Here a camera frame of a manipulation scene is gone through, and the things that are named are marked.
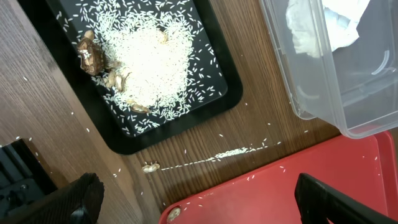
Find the plastic bin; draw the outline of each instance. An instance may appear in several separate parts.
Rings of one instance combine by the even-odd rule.
[[[319,57],[297,54],[289,0],[260,0],[294,113],[318,117],[349,138],[398,126],[398,1],[370,0],[349,47],[331,51],[321,0],[302,0]]]

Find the wooden table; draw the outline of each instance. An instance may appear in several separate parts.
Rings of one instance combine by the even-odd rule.
[[[157,223],[164,203],[339,135],[319,119],[304,121],[293,114],[259,1],[212,4],[242,79],[241,102],[178,136],[120,156],[102,140],[17,1],[0,1],[0,144],[17,136],[32,138],[38,159],[48,164],[46,170],[59,187],[85,172],[97,173],[106,188],[99,222],[120,224]],[[265,138],[267,149],[221,162],[153,174],[141,171],[145,161],[176,166],[244,146],[259,147]]]

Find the black tray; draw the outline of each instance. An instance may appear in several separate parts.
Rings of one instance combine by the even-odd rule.
[[[70,37],[68,38],[51,10],[51,8],[61,6],[60,1],[19,0],[19,3],[49,48],[103,139],[114,152],[135,153],[234,107],[242,97],[243,87],[239,75],[210,2],[208,0],[193,0],[223,74],[223,79],[219,81],[221,86],[223,86],[223,82],[226,82],[228,90],[224,88],[221,96],[219,94],[218,97],[203,102],[189,113],[166,122],[158,128],[146,131],[136,137],[126,135],[126,132],[121,129],[119,120],[115,119],[115,114],[102,98],[101,91],[98,91],[91,78],[80,69],[75,46],[71,44]]]

